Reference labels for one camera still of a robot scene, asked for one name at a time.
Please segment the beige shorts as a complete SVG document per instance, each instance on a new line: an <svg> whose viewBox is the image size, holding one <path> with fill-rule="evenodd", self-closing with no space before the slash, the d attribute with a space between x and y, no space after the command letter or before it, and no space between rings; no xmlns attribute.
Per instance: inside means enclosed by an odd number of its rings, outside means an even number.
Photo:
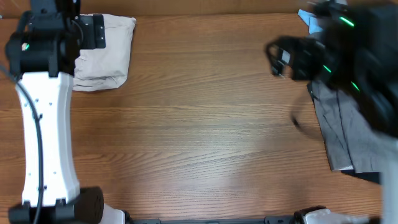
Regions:
<svg viewBox="0 0 398 224"><path fill-rule="evenodd" d="M80 51L75 60L74 91L117 89L127 80L136 18L103 17L106 47Z"/></svg>

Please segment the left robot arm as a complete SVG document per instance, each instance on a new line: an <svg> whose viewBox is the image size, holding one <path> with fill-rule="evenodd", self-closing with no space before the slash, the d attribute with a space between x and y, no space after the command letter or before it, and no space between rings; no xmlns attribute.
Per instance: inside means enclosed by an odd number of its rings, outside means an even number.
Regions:
<svg viewBox="0 0 398 224"><path fill-rule="evenodd" d="M72 156L70 103L81 50L105 48L104 19L83 16L74 0L31 0L6 44L22 109L25 181L13 224L128 223L99 187L80 187Z"/></svg>

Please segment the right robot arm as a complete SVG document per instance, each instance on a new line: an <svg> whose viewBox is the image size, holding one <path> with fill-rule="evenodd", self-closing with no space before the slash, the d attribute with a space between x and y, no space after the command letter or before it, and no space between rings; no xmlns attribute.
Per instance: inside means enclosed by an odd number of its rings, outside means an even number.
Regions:
<svg viewBox="0 0 398 224"><path fill-rule="evenodd" d="M314 5L326 20L319 40L281 36L265 46L272 74L320 81L351 96L369 127L397 137L397 5Z"/></svg>

